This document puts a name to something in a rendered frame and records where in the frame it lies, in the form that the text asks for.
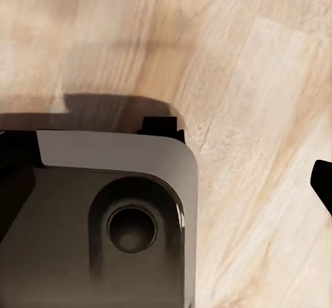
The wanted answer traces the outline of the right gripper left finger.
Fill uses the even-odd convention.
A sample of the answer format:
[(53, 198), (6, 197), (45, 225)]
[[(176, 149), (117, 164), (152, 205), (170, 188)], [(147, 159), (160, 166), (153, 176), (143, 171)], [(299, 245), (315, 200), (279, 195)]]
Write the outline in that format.
[(31, 161), (0, 167), (0, 243), (36, 186)]

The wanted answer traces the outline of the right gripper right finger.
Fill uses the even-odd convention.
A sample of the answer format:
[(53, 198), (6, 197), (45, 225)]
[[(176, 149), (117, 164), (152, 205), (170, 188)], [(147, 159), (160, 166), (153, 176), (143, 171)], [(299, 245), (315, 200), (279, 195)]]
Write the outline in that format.
[(310, 184), (332, 214), (332, 163), (316, 160), (311, 173)]

